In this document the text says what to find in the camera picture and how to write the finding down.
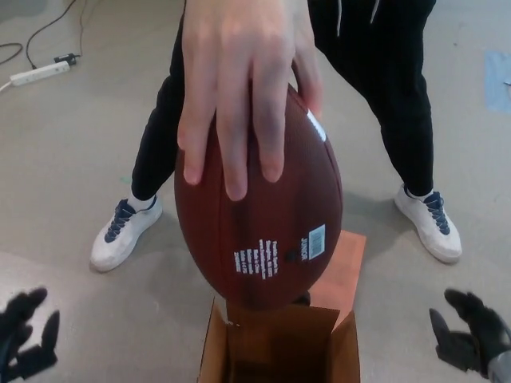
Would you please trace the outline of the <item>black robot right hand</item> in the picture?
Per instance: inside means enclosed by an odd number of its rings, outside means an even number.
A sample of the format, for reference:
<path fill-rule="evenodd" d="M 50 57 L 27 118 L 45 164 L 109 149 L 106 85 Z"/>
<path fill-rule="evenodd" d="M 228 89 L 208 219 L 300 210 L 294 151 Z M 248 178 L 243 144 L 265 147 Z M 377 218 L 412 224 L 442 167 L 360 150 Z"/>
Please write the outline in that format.
<path fill-rule="evenodd" d="M 446 301 L 456 310 L 469 332 L 452 331 L 435 309 L 429 309 L 437 356 L 467 372 L 473 370 L 491 382 L 510 382 L 510 327 L 472 292 L 448 288 Z"/>

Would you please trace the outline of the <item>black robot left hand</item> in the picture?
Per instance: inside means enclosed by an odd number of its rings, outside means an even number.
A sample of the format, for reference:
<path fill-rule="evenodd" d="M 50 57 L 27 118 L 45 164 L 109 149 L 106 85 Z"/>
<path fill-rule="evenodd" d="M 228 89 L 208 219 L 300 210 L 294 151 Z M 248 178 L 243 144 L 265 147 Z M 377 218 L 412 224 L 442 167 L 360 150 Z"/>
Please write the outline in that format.
<path fill-rule="evenodd" d="M 20 292 L 1 312 L 1 382 L 31 378 L 57 363 L 55 348 L 60 327 L 60 311 L 47 319 L 38 344 L 23 350 L 33 327 L 29 324 L 35 310 L 45 301 L 47 289 L 38 287 Z"/>

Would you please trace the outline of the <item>person right hand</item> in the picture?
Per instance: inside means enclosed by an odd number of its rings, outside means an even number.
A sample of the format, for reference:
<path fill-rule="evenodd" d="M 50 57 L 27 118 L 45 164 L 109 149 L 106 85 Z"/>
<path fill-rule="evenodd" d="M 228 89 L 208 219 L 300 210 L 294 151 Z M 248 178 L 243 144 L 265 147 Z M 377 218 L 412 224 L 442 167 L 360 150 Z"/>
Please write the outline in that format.
<path fill-rule="evenodd" d="M 225 189 L 248 190 L 247 141 L 253 128 L 263 175 L 277 181 L 284 164 L 287 87 L 295 77 L 306 106 L 319 115 L 322 84 L 305 1 L 189 1 L 184 10 L 184 107 L 177 142 L 184 178 L 198 184 L 210 128 L 217 131 Z"/>

